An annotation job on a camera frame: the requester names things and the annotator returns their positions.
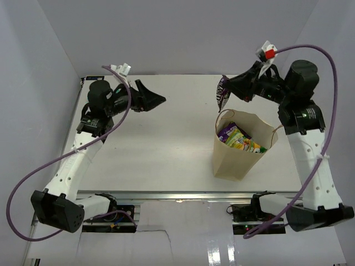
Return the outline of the brown M&M's packet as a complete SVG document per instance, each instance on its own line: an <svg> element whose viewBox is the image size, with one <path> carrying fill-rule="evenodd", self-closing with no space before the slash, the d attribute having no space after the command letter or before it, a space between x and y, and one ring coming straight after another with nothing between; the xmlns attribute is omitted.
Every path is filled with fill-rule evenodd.
<svg viewBox="0 0 355 266"><path fill-rule="evenodd" d="M223 110L230 97L230 92L223 87L228 80L229 78L223 75L216 88L216 101L219 112Z"/></svg>

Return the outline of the purple Fox's candy bag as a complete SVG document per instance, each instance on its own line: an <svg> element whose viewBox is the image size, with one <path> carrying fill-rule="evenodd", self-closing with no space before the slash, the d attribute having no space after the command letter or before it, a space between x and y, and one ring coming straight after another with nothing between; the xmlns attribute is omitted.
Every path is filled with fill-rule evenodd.
<svg viewBox="0 0 355 266"><path fill-rule="evenodd" d="M225 142L234 130L239 130L239 127L235 122L230 122L227 126L219 131L217 134L218 139L222 142Z"/></svg>

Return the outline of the green Fox's candy bag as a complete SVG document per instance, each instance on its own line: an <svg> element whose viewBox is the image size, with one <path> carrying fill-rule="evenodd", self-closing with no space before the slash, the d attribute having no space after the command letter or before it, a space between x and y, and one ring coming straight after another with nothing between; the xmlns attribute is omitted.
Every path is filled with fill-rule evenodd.
<svg viewBox="0 0 355 266"><path fill-rule="evenodd" d="M262 154L267 151L266 148L248 139L239 129L234 129L231 135L225 141L228 147L238 150Z"/></svg>

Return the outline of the brown paper bag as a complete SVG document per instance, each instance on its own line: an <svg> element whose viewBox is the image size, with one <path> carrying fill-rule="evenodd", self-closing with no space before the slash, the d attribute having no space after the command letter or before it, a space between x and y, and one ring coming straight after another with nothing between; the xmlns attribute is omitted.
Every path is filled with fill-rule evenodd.
<svg viewBox="0 0 355 266"><path fill-rule="evenodd" d="M262 158L262 154L238 150L228 147L218 139L217 134L230 122L235 122L239 130L267 151L278 140L277 129L262 121L257 115L233 109L221 111L215 122L214 150L212 165L214 176L227 180L241 180L250 169Z"/></svg>

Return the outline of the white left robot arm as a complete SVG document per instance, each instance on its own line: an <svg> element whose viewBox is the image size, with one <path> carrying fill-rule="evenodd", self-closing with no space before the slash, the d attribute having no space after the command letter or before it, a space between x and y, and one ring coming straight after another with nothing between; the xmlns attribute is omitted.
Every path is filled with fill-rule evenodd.
<svg viewBox="0 0 355 266"><path fill-rule="evenodd" d="M106 80L96 80L89 86L88 102L82 109L80 123L68 156L58 172L42 191L34 191L31 204L40 223L70 233L76 232L88 218L100 216L112 221L117 207L109 195L95 195L77 200L77 192L94 156L114 127L113 117L127 109L148 112L166 102L166 98L147 89L140 80L136 88L115 89Z"/></svg>

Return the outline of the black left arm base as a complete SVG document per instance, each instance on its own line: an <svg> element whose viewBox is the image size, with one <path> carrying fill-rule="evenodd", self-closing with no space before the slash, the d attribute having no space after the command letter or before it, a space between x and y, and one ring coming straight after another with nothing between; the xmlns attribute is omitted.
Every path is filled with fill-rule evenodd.
<svg viewBox="0 0 355 266"><path fill-rule="evenodd" d="M117 205L114 207L114 210L120 210L126 212L131 218L134 218L135 206L134 205ZM85 221L86 223L111 223L111 224L118 224L120 222L123 223L130 223L131 220L123 213L113 213L105 217L101 218L90 218Z"/></svg>

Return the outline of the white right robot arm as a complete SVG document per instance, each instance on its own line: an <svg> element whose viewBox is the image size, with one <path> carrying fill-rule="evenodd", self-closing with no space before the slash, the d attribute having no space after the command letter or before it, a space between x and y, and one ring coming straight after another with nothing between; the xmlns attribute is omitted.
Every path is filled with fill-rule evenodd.
<svg viewBox="0 0 355 266"><path fill-rule="evenodd" d="M326 144L322 111L311 99L319 82L318 68L307 60L294 61L285 78L272 64L261 73L256 61L241 75L228 78L222 87L249 102L260 96L278 104L278 118L288 138L297 173L302 184L302 201L293 203L271 192L253 196L251 216L263 221L288 206L285 219L296 232L334 226L354 218L351 206L344 205L331 175L323 148Z"/></svg>

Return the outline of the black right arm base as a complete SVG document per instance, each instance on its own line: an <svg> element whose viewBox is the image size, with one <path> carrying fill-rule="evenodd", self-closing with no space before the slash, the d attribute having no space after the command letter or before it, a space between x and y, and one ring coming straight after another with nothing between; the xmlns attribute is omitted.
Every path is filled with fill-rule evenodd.
<svg viewBox="0 0 355 266"><path fill-rule="evenodd" d="M227 207L226 213L232 217L232 228L235 236L244 235L274 217L272 214L257 216L250 204L231 204ZM273 225L262 231L261 234L285 234L287 226L288 223L283 218L280 218Z"/></svg>

